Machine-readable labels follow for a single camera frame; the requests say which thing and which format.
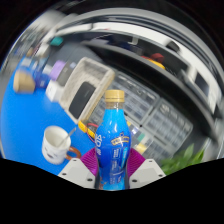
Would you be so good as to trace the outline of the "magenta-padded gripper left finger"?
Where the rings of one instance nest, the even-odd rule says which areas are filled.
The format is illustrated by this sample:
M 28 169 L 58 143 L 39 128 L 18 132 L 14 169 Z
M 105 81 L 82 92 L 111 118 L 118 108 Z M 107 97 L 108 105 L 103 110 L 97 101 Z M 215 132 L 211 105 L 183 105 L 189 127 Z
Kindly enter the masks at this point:
M 84 188 L 93 189 L 98 175 L 98 160 L 92 148 L 81 158 L 73 158 L 59 173 L 59 177 Z

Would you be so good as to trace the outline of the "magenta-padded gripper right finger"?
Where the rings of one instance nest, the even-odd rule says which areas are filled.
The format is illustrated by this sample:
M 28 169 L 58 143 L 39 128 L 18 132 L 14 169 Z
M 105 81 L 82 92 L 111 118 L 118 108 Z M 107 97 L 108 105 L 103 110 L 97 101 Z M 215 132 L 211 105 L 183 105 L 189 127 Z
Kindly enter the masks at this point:
M 154 159 L 145 159 L 135 149 L 130 150 L 127 161 L 127 178 L 130 189 L 140 188 L 165 177 Z

